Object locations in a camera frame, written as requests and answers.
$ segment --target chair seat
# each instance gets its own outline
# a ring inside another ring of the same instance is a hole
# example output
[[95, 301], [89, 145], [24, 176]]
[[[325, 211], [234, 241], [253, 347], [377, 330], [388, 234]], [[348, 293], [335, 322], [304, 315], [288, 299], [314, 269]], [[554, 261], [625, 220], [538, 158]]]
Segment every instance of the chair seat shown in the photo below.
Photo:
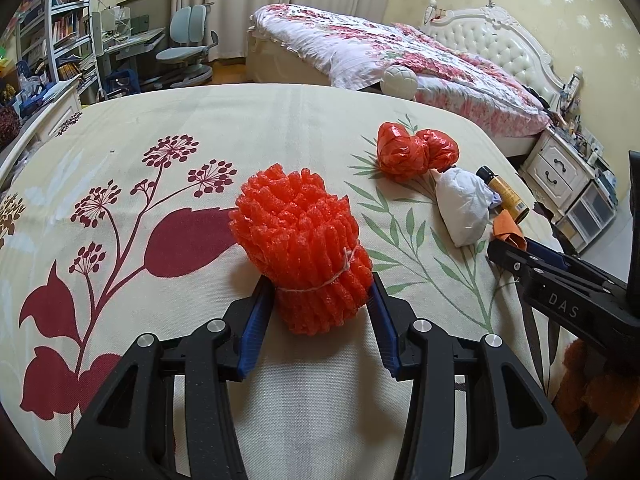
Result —
[[163, 63], [180, 63], [190, 57], [205, 54], [208, 49], [207, 46], [176, 46], [158, 52], [156, 59]]

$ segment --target bed post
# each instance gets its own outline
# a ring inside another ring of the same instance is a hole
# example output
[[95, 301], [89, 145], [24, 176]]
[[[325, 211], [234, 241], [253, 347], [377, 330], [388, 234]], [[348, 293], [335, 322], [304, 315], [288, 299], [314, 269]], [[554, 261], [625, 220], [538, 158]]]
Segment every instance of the bed post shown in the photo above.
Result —
[[424, 18], [422, 19], [422, 25], [420, 26], [420, 30], [424, 32], [427, 36], [429, 35], [431, 29], [431, 20], [435, 17], [436, 11], [438, 10], [438, 3], [436, 0], [431, 0], [429, 2], [429, 7], [424, 11]]

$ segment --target white headboard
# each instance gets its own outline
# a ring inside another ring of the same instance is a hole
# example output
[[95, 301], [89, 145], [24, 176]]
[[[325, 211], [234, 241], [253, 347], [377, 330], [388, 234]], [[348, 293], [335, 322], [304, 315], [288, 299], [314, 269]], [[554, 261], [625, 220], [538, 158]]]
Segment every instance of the white headboard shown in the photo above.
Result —
[[420, 27], [445, 46], [478, 54], [533, 88], [552, 109], [564, 86], [553, 71], [553, 60], [536, 38], [502, 7], [447, 10], [437, 18], [431, 0]]

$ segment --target wooden floor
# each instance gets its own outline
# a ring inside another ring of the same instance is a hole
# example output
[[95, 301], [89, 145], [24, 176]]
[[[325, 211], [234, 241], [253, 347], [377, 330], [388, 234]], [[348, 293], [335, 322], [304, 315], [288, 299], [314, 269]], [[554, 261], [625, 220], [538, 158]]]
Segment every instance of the wooden floor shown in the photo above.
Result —
[[213, 79], [207, 85], [231, 85], [246, 83], [244, 60], [220, 60], [210, 65], [213, 68]]

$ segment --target red foam net bundle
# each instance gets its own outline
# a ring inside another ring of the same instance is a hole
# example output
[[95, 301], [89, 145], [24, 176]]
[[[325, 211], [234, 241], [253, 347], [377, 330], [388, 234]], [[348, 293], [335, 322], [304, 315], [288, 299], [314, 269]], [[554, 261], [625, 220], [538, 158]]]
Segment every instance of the red foam net bundle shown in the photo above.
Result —
[[447, 134], [439, 130], [420, 130], [412, 136], [397, 123], [380, 126], [377, 149], [380, 170], [398, 182], [427, 170], [447, 170], [460, 157], [458, 144]]
[[373, 282], [348, 197], [338, 199], [304, 169], [279, 164], [242, 184], [229, 227], [276, 285], [276, 306], [293, 333], [327, 332], [354, 317]]

